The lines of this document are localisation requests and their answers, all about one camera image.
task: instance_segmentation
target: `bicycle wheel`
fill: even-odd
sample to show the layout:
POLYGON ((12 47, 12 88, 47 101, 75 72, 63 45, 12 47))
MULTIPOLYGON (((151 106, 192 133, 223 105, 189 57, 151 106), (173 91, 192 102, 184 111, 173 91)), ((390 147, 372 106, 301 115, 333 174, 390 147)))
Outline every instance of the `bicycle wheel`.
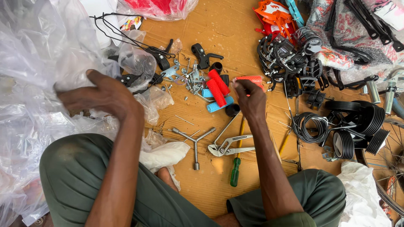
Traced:
POLYGON ((386 117, 382 129, 389 130, 390 134, 376 155, 365 153, 364 149, 356 149, 355 155, 359 163, 373 167, 377 192, 388 205, 386 208, 390 207, 390 218, 396 222, 400 216, 404 217, 404 120, 386 117))

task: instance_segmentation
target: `leg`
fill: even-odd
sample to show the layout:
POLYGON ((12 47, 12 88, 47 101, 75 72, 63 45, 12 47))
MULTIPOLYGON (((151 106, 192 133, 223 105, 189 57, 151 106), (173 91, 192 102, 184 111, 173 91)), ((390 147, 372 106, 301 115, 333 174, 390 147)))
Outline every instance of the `leg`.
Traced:
MULTIPOLYGON (((336 227, 345 208, 345 188, 334 175, 308 169, 288 177, 297 198, 317 227, 336 227)), ((257 189, 227 200, 228 212, 234 212, 243 227, 259 226, 266 221, 261 190, 257 189)))
MULTIPOLYGON (((112 145, 102 135, 79 134, 57 140, 45 150, 40 175, 55 226, 84 226, 108 166, 112 145)), ((133 220, 145 227, 217 226, 142 164, 133 220)))

